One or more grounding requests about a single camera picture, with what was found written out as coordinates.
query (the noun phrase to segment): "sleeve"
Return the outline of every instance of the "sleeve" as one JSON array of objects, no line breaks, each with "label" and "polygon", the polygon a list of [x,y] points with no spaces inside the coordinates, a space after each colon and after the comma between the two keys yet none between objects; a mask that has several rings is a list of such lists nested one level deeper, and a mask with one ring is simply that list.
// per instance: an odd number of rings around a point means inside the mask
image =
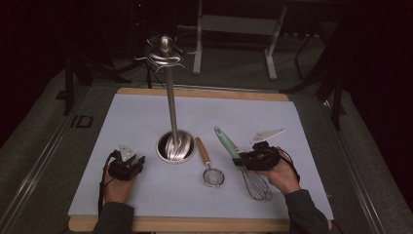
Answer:
[{"label": "sleeve", "polygon": [[131,234],[134,208],[123,203],[105,203],[99,220],[94,226],[94,234]]},{"label": "sleeve", "polygon": [[290,234],[329,233],[328,221],[319,211],[308,190],[301,189],[285,195],[290,218]]}]

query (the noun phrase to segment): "whisk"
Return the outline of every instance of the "whisk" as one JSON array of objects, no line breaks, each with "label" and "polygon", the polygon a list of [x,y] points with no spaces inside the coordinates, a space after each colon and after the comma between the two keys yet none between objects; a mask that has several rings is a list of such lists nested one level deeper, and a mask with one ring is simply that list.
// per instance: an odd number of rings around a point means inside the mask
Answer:
[{"label": "whisk", "polygon": [[[219,127],[215,127],[215,133],[231,156],[233,158],[240,158],[240,153],[242,152],[240,152],[234,142],[232,142]],[[264,178],[255,172],[247,170],[245,166],[239,166],[239,168],[243,174],[244,183],[249,195],[254,200],[260,202],[270,201],[272,198],[272,192]]]}]

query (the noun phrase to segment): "strainer wooden handle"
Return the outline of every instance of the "strainer wooden handle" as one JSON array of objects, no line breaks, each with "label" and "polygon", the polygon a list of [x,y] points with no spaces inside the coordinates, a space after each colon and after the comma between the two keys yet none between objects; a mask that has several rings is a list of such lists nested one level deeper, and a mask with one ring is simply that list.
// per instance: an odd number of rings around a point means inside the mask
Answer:
[{"label": "strainer wooden handle", "polygon": [[208,165],[210,163],[210,160],[209,160],[209,156],[207,155],[207,150],[204,147],[203,142],[201,141],[199,137],[195,137],[195,142],[197,143],[198,149],[200,150],[200,153],[204,159],[204,162],[206,163],[206,165]]}]

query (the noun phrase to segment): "mint green handle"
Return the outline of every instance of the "mint green handle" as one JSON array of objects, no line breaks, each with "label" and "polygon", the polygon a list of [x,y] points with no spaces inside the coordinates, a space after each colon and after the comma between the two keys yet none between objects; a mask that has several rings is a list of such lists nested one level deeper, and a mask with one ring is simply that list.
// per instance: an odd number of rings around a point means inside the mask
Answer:
[{"label": "mint green handle", "polygon": [[219,128],[215,126],[215,133],[218,136],[221,143],[224,147],[228,150],[233,158],[241,158],[238,154],[235,144],[225,135],[225,133]]}]

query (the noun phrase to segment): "hand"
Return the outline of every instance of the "hand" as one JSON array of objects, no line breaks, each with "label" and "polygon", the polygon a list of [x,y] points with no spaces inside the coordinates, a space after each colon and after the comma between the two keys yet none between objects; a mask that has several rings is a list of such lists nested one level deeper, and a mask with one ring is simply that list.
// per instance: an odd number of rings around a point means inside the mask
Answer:
[{"label": "hand", "polygon": [[[290,159],[285,156],[279,147],[277,147],[277,149],[284,159],[290,161]],[[301,189],[294,171],[283,159],[280,159],[279,163],[270,171],[257,171],[256,173],[266,176],[268,181],[276,186],[282,195]]]},{"label": "hand", "polygon": [[136,181],[136,176],[128,181],[121,181],[109,175],[106,170],[104,177],[104,200],[105,202],[127,203],[131,189]]}]

